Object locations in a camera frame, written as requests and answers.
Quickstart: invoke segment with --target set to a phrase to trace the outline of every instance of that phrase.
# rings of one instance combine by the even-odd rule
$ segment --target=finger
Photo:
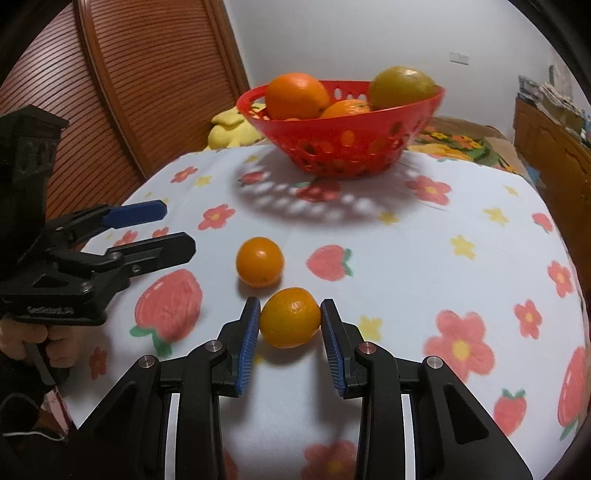
[[[47,328],[47,338],[49,340],[60,340],[62,338],[82,338],[91,327],[84,326],[65,326],[51,325]]]
[[[73,367],[78,361],[78,355],[73,356],[62,356],[55,360],[49,360],[49,364],[53,368],[70,368]]]
[[[41,343],[47,338],[45,325],[21,323],[6,317],[0,322],[0,331],[0,339],[4,342],[20,340],[21,342]]]
[[[27,356],[25,345],[18,340],[0,342],[0,350],[13,360],[23,360]]]
[[[50,362],[64,357],[78,356],[78,340],[63,338],[49,342],[45,351]]]

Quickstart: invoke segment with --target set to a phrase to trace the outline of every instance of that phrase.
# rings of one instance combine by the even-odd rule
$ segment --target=red plastic basket
[[[321,80],[332,102],[364,98],[370,82]],[[410,139],[419,133],[441,104],[445,90],[427,100],[360,115],[300,121],[276,121],[252,104],[267,86],[246,92],[236,104],[246,119],[302,170],[320,177],[357,179],[392,166]]]

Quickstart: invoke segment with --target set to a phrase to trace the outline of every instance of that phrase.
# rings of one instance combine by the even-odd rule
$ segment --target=table
[[[134,279],[109,305],[62,389],[77,424],[141,355],[186,355],[248,296],[300,286],[333,298],[343,321],[395,356],[441,356],[535,479],[572,441],[589,400],[587,316],[561,236],[519,176],[405,152],[373,178],[314,179],[266,145],[184,155],[127,203],[151,199],[168,205],[162,221],[105,232],[85,251],[186,231],[197,253]],[[237,279],[236,252],[253,236],[281,247],[280,285]],[[164,284],[147,307],[144,292]],[[230,480],[351,478],[361,406],[337,396],[319,334],[288,351],[259,341],[248,391],[220,408]],[[405,401],[409,479],[410,420]],[[174,425],[172,415],[169,454]],[[167,461],[168,478],[173,469]]]

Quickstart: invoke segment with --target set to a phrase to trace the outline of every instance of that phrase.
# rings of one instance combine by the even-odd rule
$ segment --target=wooden furniture
[[[73,0],[0,87],[66,118],[47,216],[120,203],[248,89],[223,0]]]
[[[540,171],[546,202],[584,291],[591,288],[591,150],[537,108],[515,103],[515,148]]]

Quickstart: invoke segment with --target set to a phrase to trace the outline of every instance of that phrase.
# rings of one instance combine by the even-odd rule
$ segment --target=wooden cabinet
[[[537,108],[517,100],[515,148],[540,171],[546,202],[579,273],[591,289],[591,150]]]

